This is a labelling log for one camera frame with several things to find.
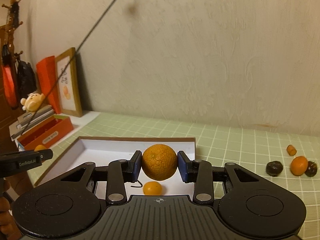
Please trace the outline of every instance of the coat rack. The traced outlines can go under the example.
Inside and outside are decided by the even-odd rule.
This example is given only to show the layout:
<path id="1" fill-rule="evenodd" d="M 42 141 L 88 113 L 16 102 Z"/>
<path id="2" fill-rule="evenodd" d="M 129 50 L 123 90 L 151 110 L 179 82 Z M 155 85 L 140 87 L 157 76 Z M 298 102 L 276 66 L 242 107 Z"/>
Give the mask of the coat rack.
<path id="1" fill-rule="evenodd" d="M 16 56 L 18 55 L 17 53 L 14 52 L 14 44 L 13 44 L 13 34 L 14 31 L 23 24 L 23 22 L 19 22 L 17 26 L 14 25 L 14 20 L 17 15 L 15 15 L 14 8 L 17 8 L 17 3 L 19 3 L 21 0 L 10 0 L 10 6 L 3 4 L 2 7 L 8 9 L 8 17 L 7 17 L 7 22 L 4 27 L 1 29 L 5 31 L 5 41 L 4 43 L 8 44 L 8 49 L 11 54 L 11 73 L 12 73 L 12 78 L 16 90 L 16 95 L 18 95 L 18 86 L 17 86 L 17 71 L 16 71 L 16 66 L 15 66 L 15 61 L 16 61 Z"/>

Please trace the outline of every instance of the wire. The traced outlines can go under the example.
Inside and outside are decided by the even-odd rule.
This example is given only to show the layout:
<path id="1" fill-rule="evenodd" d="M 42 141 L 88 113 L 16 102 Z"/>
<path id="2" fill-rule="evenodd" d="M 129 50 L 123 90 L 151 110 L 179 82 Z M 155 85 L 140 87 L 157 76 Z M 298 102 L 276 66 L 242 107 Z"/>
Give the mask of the wire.
<path id="1" fill-rule="evenodd" d="M 107 14 L 107 12 L 111 9 L 111 7 L 114 5 L 114 3 L 117 0 L 112 0 L 112 2 L 109 4 L 109 6 L 104 10 L 103 14 L 99 17 L 99 19 L 96 21 L 96 23 L 93 25 L 93 27 L 91 28 L 91 30 L 88 32 L 88 34 L 84 37 L 83 41 L 80 43 L 79 47 L 76 49 L 76 52 L 74 53 L 74 55 L 71 57 L 71 59 L 69 60 L 69 62 L 67 63 L 67 65 L 64 67 L 63 71 L 61 72 L 61 74 L 59 75 L 59 77 L 57 78 L 56 82 L 54 83 L 54 85 L 52 86 L 52 88 L 49 90 L 49 93 L 46 95 L 46 97 L 44 98 L 44 101 L 48 98 L 48 96 L 51 94 L 51 92 L 54 90 L 54 88 L 57 86 L 59 79 L 62 77 L 62 75 L 65 73 L 67 67 L 69 66 L 70 62 L 76 57 L 78 51 L 82 48 L 83 44 L 87 41 L 87 39 L 89 38 L 89 36 L 92 34 L 92 32 L 95 30 L 95 28 L 99 25 L 99 23 L 101 22 L 101 20 L 105 17 L 105 15 Z M 37 108 L 37 110 L 35 111 L 35 113 L 32 115 L 31 119 L 29 120 L 28 124 L 25 126 L 25 128 L 22 131 L 22 134 L 25 133 L 26 129 L 28 128 L 28 126 L 30 125 L 30 123 L 32 122 L 32 120 L 34 119 L 34 117 L 36 116 L 36 113 L 38 112 L 38 110 L 41 108 L 41 106 L 39 106 Z"/>
<path id="2" fill-rule="evenodd" d="M 137 180 L 137 182 L 140 184 L 140 186 L 131 186 L 131 187 L 142 187 L 142 183 Z"/>

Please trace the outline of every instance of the green grid mat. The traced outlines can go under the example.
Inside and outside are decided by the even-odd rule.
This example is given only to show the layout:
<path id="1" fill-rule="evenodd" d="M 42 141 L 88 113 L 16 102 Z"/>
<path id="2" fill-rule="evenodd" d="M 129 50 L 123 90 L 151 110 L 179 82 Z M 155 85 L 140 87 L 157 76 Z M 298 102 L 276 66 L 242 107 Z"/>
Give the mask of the green grid mat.
<path id="1" fill-rule="evenodd" d="M 296 156 L 304 155 L 319 166 L 318 137 L 102 113 L 53 147 L 53 159 L 29 172 L 31 181 L 34 183 L 78 136 L 195 137 L 197 159 L 207 160 L 214 166 L 238 163 L 300 197 L 307 207 L 307 217 L 299 236 L 302 239 L 320 239 L 320 175 L 318 173 L 313 178 L 292 175 L 289 166 L 294 157 L 286 152 L 286 147 L 292 144 L 297 149 Z M 280 161 L 284 165 L 283 172 L 276 178 L 265 172 L 270 161 Z M 223 196 L 220 182 L 214 182 L 214 193 L 216 198 Z"/>

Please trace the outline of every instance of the framed picture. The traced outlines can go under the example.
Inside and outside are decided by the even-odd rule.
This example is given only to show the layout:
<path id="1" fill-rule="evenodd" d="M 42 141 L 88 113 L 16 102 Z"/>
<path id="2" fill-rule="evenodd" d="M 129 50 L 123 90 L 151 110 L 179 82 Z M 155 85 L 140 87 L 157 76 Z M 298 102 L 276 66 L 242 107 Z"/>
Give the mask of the framed picture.
<path id="1" fill-rule="evenodd" d="M 68 64 L 75 52 L 75 48 L 70 48 L 56 57 L 57 78 L 61 75 L 65 66 Z M 83 114 L 78 90 L 76 58 L 73 58 L 73 60 L 70 62 L 66 71 L 59 79 L 57 86 L 61 111 L 64 114 L 81 117 Z"/>

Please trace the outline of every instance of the crosshair marking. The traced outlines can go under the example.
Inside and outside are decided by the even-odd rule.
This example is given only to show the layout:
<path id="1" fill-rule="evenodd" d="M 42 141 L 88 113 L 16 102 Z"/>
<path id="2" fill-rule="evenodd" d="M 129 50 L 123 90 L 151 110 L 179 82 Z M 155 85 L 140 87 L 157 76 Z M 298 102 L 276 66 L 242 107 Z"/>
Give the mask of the crosshair marking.
<path id="1" fill-rule="evenodd" d="M 155 201 L 157 201 L 159 204 L 165 201 L 163 198 L 157 198 Z"/>

